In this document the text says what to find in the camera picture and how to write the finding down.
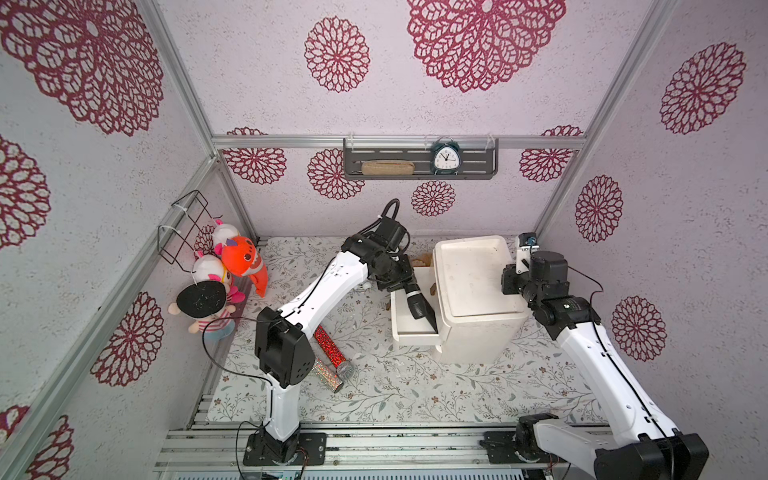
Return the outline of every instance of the gray metal shelf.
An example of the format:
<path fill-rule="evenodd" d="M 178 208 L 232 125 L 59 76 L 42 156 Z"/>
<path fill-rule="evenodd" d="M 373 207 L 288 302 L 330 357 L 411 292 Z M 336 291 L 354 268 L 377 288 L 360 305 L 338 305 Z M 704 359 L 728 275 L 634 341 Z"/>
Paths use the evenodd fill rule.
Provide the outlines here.
<path fill-rule="evenodd" d="M 343 142 L 344 176 L 349 180 L 491 180 L 498 172 L 498 138 L 494 139 L 491 147 L 462 148 L 459 145 L 459 155 L 462 166 L 455 175 L 430 173 L 429 164 L 432 160 L 432 145 L 421 148 L 392 149 L 392 148 L 352 148 Z M 374 160 L 404 160 L 413 162 L 413 175 L 363 175 L 362 163 Z"/>

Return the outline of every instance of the mounting plate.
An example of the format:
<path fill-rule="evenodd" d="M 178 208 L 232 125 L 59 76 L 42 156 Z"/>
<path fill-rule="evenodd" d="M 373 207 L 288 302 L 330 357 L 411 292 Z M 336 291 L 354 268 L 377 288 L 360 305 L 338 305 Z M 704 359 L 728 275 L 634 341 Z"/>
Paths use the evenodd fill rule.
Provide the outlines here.
<path fill-rule="evenodd" d="M 310 454 L 307 465 L 322 465 L 326 461 L 326 439 L 325 433 L 299 433 L 299 447 L 303 447 Z M 243 456 L 243 465 L 246 467 L 263 467 L 277 465 L 271 458 L 261 456 L 263 451 L 262 439 L 259 433 L 252 433 L 248 436 L 248 443 Z M 302 465 L 304 455 L 298 452 L 293 459 L 286 465 Z"/>

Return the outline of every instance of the clock face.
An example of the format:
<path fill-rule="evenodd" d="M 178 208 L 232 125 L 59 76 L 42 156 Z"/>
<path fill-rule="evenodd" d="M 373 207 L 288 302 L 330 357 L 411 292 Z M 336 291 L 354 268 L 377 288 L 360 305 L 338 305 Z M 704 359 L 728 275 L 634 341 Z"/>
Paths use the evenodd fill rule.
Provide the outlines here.
<path fill-rule="evenodd" d="M 458 152 L 447 145 L 435 154 L 435 168 L 439 170 L 455 170 L 461 162 Z"/>

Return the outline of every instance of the white robotic arm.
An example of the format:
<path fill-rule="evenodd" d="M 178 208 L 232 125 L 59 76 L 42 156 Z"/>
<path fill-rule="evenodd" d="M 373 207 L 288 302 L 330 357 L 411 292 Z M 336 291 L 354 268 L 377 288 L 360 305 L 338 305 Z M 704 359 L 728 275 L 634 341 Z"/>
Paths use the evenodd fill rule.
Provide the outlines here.
<path fill-rule="evenodd" d="M 686 472 L 685 478 L 698 478 L 707 447 L 697 434 L 680 433 L 617 354 L 590 303 L 568 294 L 565 258 L 538 251 L 534 233 L 518 237 L 516 254 L 516 264 L 505 269 L 502 290 L 528 301 L 536 320 L 578 367 L 613 433 L 606 439 L 554 415 L 529 415 L 516 431 L 518 454 L 531 459 L 551 453 L 598 479 L 674 480 Z"/>
<path fill-rule="evenodd" d="M 280 307 L 280 313 L 286 321 L 298 326 L 306 338 L 310 338 L 330 310 L 367 278 L 368 267 L 360 261 L 360 257 L 350 252 L 339 252 L 323 274 L 296 298 Z M 275 376 L 266 377 L 272 392 L 264 424 L 272 438 L 285 442 L 299 428 L 300 385 L 282 387 Z"/>
<path fill-rule="evenodd" d="M 387 215 L 394 205 L 391 217 Z M 413 278 L 400 248 L 408 234 L 395 220 L 399 200 L 392 200 L 379 219 L 347 238 L 336 257 L 301 294 L 278 310 L 258 315 L 256 356 L 270 382 L 270 401 L 260 430 L 259 457 L 291 462 L 299 442 L 299 384 L 309 374 L 315 355 L 309 338 L 330 310 L 355 286 L 372 277 L 380 290 L 404 289 L 414 318 L 426 317 L 435 327 L 435 312 Z"/>

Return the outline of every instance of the plush doll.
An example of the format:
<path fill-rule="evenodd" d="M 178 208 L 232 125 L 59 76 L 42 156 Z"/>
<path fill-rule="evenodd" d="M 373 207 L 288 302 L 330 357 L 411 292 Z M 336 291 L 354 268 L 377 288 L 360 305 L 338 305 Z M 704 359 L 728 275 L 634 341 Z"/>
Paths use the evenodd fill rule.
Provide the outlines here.
<path fill-rule="evenodd" d="M 256 250 L 253 242 L 246 237 L 233 237 L 224 242 L 221 248 L 221 261 L 233 275 L 247 276 L 256 287 L 256 293 L 264 297 L 266 293 L 266 265 Z"/>
<path fill-rule="evenodd" d="M 240 231 L 234 225 L 224 223 L 218 219 L 216 219 L 216 225 L 217 227 L 211 234 L 211 238 L 214 240 L 214 253 L 221 257 L 221 249 L 227 242 L 227 239 L 239 237 Z"/>
<path fill-rule="evenodd" d="M 202 250 L 195 252 L 197 261 L 192 266 L 192 280 L 195 283 L 205 280 L 215 280 L 224 284 L 227 289 L 227 302 L 240 303 L 245 300 L 245 293 L 238 291 L 232 285 L 232 273 L 227 270 L 221 260 L 214 255 L 203 255 Z"/>
<path fill-rule="evenodd" d="M 227 304 L 227 289 L 216 280 L 193 283 L 181 290 L 176 302 L 168 307 L 171 315 L 184 312 L 195 319 L 190 333 L 205 330 L 205 338 L 219 340 L 235 330 L 235 321 L 230 318 L 235 306 Z"/>

